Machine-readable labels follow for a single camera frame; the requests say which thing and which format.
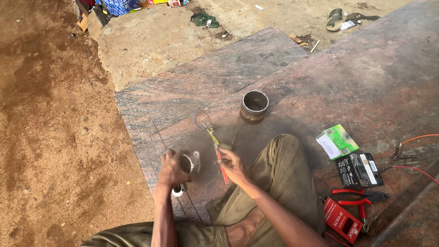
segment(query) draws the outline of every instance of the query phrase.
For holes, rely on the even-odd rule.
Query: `blue wire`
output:
[[[198,124],[197,124],[197,108],[195,108],[195,113],[194,113],[194,123],[195,123],[195,125],[196,125],[200,130],[203,129],[203,128],[201,128],[200,126],[198,126]]]

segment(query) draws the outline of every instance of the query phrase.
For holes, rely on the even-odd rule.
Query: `orange wire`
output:
[[[403,145],[405,143],[408,143],[411,140],[418,139],[418,138],[421,138],[421,137],[424,137],[424,136],[430,136],[430,135],[439,135],[439,134],[426,134],[426,135],[418,136],[418,137],[415,137],[415,138],[411,138],[410,140],[407,140],[407,141],[401,143],[401,145]]]
[[[203,113],[207,117],[207,120],[209,121],[209,125],[212,125],[212,123],[210,122],[209,116],[206,113],[204,113],[203,111],[201,111],[198,107],[197,107],[197,110],[200,111],[201,113]]]

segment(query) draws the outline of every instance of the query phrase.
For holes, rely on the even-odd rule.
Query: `blue plastic bag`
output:
[[[138,0],[103,0],[103,2],[110,14],[117,16],[128,14],[130,10],[140,7]]]

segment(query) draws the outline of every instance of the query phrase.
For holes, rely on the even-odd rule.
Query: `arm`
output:
[[[190,182],[192,174],[185,173],[180,167],[180,153],[168,149],[160,157],[162,170],[154,193],[154,226],[152,228],[152,247],[176,247],[177,234],[172,212],[171,190],[175,186]]]
[[[307,224],[250,181],[239,156],[227,149],[219,150],[224,155],[218,162],[227,176],[255,201],[288,246],[327,246],[324,239]]]
[[[154,204],[155,214],[151,246],[177,246],[171,188],[166,185],[158,185],[155,188]]]

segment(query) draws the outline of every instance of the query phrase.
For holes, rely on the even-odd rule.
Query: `motorcycle battery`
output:
[[[354,244],[363,223],[329,197],[325,198],[323,208],[326,224],[349,243]]]
[[[335,163],[344,188],[361,189],[384,185],[370,153],[350,153],[336,159]]]

